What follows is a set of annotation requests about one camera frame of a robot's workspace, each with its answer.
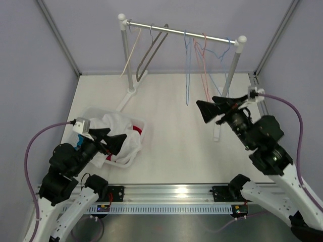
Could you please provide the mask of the white t shirt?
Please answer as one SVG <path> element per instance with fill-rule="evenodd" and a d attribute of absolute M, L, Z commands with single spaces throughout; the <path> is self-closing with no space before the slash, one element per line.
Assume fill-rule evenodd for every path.
<path fill-rule="evenodd" d="M 102 168 L 108 162 L 111 165 L 125 168 L 142 148 L 144 122 L 119 112 L 105 113 L 102 117 L 90 119 L 91 129 L 110 129 L 101 142 L 109 144 L 108 154 L 97 153 L 91 163 Z"/>

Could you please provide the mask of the red t shirt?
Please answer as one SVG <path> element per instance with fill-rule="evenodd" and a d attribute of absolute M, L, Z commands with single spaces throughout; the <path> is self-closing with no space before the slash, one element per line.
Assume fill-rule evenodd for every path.
<path fill-rule="evenodd" d="M 126 164 L 130 161 L 131 157 L 137 154 L 142 148 L 142 129 L 138 126 L 130 126 L 124 130 L 124 134 L 127 135 L 122 148 L 118 155 L 110 154 L 105 160 L 118 163 Z"/>

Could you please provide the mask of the light blue red-shirt hanger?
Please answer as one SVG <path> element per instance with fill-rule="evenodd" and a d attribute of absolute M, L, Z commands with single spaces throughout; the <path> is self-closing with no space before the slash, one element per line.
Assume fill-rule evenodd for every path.
<path fill-rule="evenodd" d="M 223 72 L 224 72 L 224 75 L 225 75 L 225 80 L 227 80 L 228 78 L 228 74 L 227 74 L 227 71 L 226 71 L 226 68 L 224 66 L 224 63 L 223 63 L 223 60 L 224 60 L 224 57 L 226 55 L 226 53 L 230 50 L 230 45 L 229 47 L 221 54 L 221 55 L 218 55 L 217 53 L 215 53 L 213 50 L 210 50 L 210 49 L 207 49 L 206 47 L 203 47 L 200 43 L 197 43 L 198 47 L 204 51 L 206 50 L 207 52 L 209 53 L 212 53 L 219 61 L 220 61 L 220 64 L 222 66 L 222 69 L 223 69 Z M 218 94 L 222 94 L 223 93 L 223 89 L 220 89 L 216 84 L 215 84 L 215 81 L 213 80 L 212 78 L 212 75 L 211 73 L 208 73 L 209 75 L 209 78 L 210 80 L 212 81 L 214 87 L 216 88 L 216 90 L 218 91 Z"/>

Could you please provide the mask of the pink hanger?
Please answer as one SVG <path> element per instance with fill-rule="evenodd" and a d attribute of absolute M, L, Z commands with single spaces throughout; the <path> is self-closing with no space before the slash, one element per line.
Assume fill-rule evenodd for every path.
<path fill-rule="evenodd" d="M 193 44 L 194 44 L 194 51 L 196 55 L 197 65 L 198 65 L 198 68 L 201 70 L 200 77 L 201 77 L 205 97 L 207 101 L 210 101 L 209 86 L 208 86 L 207 76 L 206 76 L 206 63 L 205 63 L 205 50 L 206 50 L 207 39 L 206 39 L 205 33 L 203 33 L 202 35 L 204 37 L 204 47 L 199 47 L 198 45 L 199 43 L 197 40 L 195 40 L 195 38 L 193 39 Z"/>

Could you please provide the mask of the light blue white-shirt hanger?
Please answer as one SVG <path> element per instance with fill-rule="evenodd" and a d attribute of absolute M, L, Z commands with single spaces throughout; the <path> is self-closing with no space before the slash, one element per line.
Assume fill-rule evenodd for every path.
<path fill-rule="evenodd" d="M 191 53 L 192 53 L 192 39 L 187 37 L 187 31 L 184 31 L 185 44 L 185 86 L 186 86 L 186 105 L 189 106 L 190 97 L 190 74 L 191 74 Z"/>

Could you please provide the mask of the blue t shirt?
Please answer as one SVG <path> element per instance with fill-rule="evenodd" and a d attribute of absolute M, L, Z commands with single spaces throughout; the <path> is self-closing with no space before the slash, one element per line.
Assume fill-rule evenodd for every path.
<path fill-rule="evenodd" d="M 84 140 L 84 137 L 81 134 L 79 134 L 78 135 L 78 141 L 77 141 L 76 146 L 75 146 L 76 150 L 78 150 L 81 147 L 81 145 L 83 143 L 83 140 Z"/>

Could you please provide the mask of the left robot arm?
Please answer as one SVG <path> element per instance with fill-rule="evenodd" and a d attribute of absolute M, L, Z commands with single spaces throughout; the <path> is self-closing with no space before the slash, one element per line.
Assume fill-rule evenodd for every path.
<path fill-rule="evenodd" d="M 59 216 L 78 184 L 76 177 L 97 153 L 117 155 L 127 138 L 126 134 L 109 136 L 110 129 L 90 129 L 75 148 L 69 143 L 55 147 L 49 160 L 50 168 L 42 180 L 38 194 L 32 194 L 35 216 L 24 241 L 65 241 L 68 234 L 96 201 L 112 199 L 109 183 L 98 175 L 91 175 L 77 199 Z"/>

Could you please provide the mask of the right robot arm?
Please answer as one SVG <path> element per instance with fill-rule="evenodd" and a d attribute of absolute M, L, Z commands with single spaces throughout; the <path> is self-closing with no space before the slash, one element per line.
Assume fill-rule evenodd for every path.
<path fill-rule="evenodd" d="M 290 106 L 296 113 L 299 124 L 299 139 L 296 161 L 279 144 L 283 137 L 280 124 L 273 115 L 264 115 L 252 122 L 248 105 L 275 99 Z M 247 151 L 249 159 L 265 176 L 284 191 L 288 200 L 279 199 L 261 190 L 250 178 L 239 174 L 231 180 L 228 194 L 233 200 L 255 202 L 285 222 L 300 241 L 322 241 L 322 200 L 302 178 L 300 149 L 303 136 L 303 121 L 298 109 L 290 102 L 269 94 L 250 91 L 239 98 L 214 96 L 212 102 L 198 100 L 196 104 L 205 123 L 217 116 L 217 125 L 227 123 Z"/>

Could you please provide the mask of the cream empty hanger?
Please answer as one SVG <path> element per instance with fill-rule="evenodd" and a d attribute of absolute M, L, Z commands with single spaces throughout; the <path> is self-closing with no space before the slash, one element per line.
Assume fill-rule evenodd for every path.
<path fill-rule="evenodd" d="M 124 19 L 124 20 L 120 20 L 120 21 L 119 21 L 119 25 L 120 25 L 121 30 L 126 30 L 126 29 L 125 29 L 125 27 L 126 27 L 126 19 Z M 132 47 L 132 49 L 131 49 L 131 52 L 130 52 L 130 53 L 127 55 L 127 57 L 126 57 L 126 64 L 125 64 L 124 69 L 123 69 L 123 71 L 122 71 L 122 73 L 121 73 L 121 75 L 120 75 L 120 78 L 124 75 L 124 73 L 125 73 L 125 71 L 127 70 L 127 68 L 128 68 L 128 67 L 130 67 L 130 60 L 131 60 L 131 57 L 132 57 L 132 55 L 133 55 L 134 49 L 135 49 L 135 47 L 136 47 L 136 44 L 137 44 L 137 42 L 138 42 L 138 40 L 139 40 L 139 38 L 140 38 L 140 35 L 141 35 L 141 29 L 140 29 L 140 28 L 138 28 L 138 27 L 136 27 L 136 28 L 135 28 L 135 30 L 134 30 L 134 32 L 138 32 L 138 35 L 137 35 L 137 38 L 136 38 L 136 40 L 135 40 L 135 42 L 134 42 L 134 44 L 133 44 L 133 47 Z"/>

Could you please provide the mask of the white plastic laundry basket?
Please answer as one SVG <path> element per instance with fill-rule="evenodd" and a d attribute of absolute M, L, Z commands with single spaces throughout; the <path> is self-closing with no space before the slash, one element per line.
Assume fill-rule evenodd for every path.
<path fill-rule="evenodd" d="M 146 132 L 146 123 L 143 119 L 95 106 L 85 109 L 79 116 L 89 119 L 91 128 L 110 128 L 109 136 L 127 135 L 118 155 L 96 154 L 91 160 L 95 167 L 102 168 L 104 164 L 108 164 L 127 168 L 133 163 L 137 153 L 142 148 L 142 140 Z"/>

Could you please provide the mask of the white metal clothes rack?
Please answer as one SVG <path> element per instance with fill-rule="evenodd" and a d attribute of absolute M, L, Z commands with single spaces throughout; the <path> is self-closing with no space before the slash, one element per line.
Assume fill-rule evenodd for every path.
<path fill-rule="evenodd" d="M 141 83 L 145 80 L 146 76 L 149 74 L 147 68 L 151 61 L 153 60 L 154 56 L 156 55 L 157 51 L 160 49 L 168 35 L 178 35 L 182 36 L 184 40 L 184 30 L 176 30 L 172 29 L 168 26 L 168 24 L 165 24 L 163 27 L 156 26 L 154 24 L 142 24 L 133 22 L 131 19 L 127 19 L 124 14 L 118 15 L 118 23 L 120 20 L 126 19 L 126 30 L 121 30 L 121 36 L 122 36 L 122 43 L 123 43 L 123 50 L 125 55 L 125 64 L 126 64 L 126 57 L 131 52 L 131 49 L 133 47 L 133 44 L 137 38 L 138 32 L 134 32 L 135 28 L 138 27 L 141 30 L 145 29 L 149 32 L 156 31 L 157 35 L 153 36 L 151 35 L 151 44 L 144 54 L 143 58 L 141 59 L 137 69 L 135 72 L 132 72 L 131 65 L 127 68 L 124 74 L 127 76 L 128 80 L 128 90 L 127 94 L 117 107 L 117 111 L 122 111 L 125 106 L 128 104 L 130 99 L 137 93 L 137 89 L 140 87 Z M 196 34 L 191 33 L 187 31 L 187 37 L 191 37 L 192 39 L 192 53 L 191 53 L 191 74 L 192 73 L 201 73 L 201 70 L 198 68 L 196 55 L 194 51 L 194 44 L 193 39 L 198 41 L 203 47 L 204 47 L 204 37 L 202 34 Z M 207 44 L 206 48 L 213 50 L 218 55 L 221 55 L 230 45 L 230 50 L 226 53 L 223 63 L 226 68 L 228 78 L 225 80 L 225 84 L 223 87 L 219 87 L 220 89 L 223 89 L 222 94 L 217 94 L 221 97 L 228 97 L 229 95 L 229 89 L 230 85 L 240 58 L 240 55 L 243 52 L 243 48 L 247 42 L 247 37 L 244 35 L 241 35 L 236 40 L 231 40 L 229 38 L 223 39 L 223 38 L 217 38 L 212 36 L 207 36 Z M 178 73 L 181 73 L 185 76 L 185 61 L 184 61 L 184 69 L 182 71 L 178 71 Z M 210 80 L 207 69 L 206 69 L 206 76 L 207 76 L 207 82 Z"/>

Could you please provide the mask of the aluminium rail frame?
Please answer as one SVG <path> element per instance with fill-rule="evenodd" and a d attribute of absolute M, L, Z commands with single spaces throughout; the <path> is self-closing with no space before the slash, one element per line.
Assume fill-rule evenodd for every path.
<path fill-rule="evenodd" d="M 108 204 L 242 204 L 241 192 L 229 184 L 110 184 L 106 196 L 95 202 Z"/>

